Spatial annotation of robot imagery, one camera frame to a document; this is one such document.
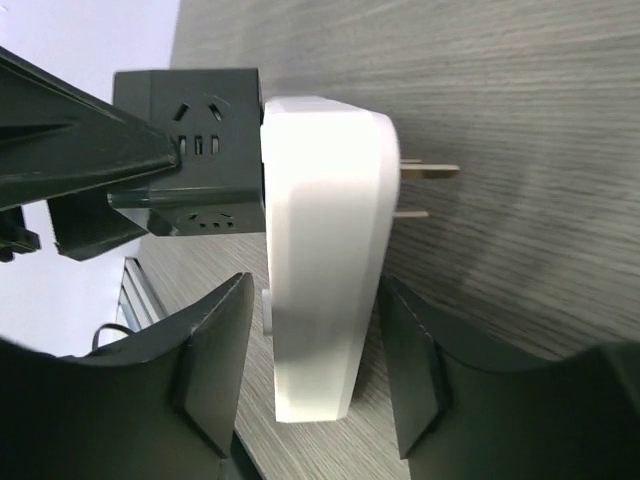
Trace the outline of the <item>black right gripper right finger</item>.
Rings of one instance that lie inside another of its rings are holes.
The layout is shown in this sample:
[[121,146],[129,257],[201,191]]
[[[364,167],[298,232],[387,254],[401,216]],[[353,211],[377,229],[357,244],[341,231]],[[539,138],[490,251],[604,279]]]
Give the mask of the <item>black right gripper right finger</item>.
[[383,277],[400,456],[414,479],[635,479],[639,346],[546,360]]

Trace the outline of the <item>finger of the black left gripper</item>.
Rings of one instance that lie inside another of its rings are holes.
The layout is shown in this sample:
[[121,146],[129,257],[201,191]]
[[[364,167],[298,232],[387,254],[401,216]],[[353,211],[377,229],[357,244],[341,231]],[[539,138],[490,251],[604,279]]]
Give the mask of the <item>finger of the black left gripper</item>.
[[147,234],[112,209],[106,197],[57,197],[47,206],[58,253],[75,261],[93,259]]
[[1,51],[4,210],[177,167],[170,137]]

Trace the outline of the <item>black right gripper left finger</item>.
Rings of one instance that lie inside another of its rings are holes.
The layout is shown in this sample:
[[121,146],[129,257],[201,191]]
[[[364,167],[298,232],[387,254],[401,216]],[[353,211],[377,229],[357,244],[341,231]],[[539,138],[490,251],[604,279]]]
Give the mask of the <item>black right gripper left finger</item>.
[[239,273],[83,357],[1,344],[5,479],[251,479],[234,424],[254,305]]

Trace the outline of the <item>white triangular power socket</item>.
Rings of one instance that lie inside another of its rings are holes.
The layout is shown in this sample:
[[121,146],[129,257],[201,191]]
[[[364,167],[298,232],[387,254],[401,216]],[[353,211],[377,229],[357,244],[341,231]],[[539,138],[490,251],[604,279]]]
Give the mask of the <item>white triangular power socket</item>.
[[406,159],[382,113],[319,96],[267,101],[261,127],[275,418],[349,409],[404,180],[454,164]]

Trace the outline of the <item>black cube socket adapter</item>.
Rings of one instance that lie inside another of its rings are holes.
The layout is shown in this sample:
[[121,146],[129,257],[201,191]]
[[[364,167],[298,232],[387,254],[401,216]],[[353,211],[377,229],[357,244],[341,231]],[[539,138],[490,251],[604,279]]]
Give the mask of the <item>black cube socket adapter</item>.
[[168,134],[181,160],[111,190],[113,209],[156,236],[264,231],[257,69],[119,72],[113,103]]

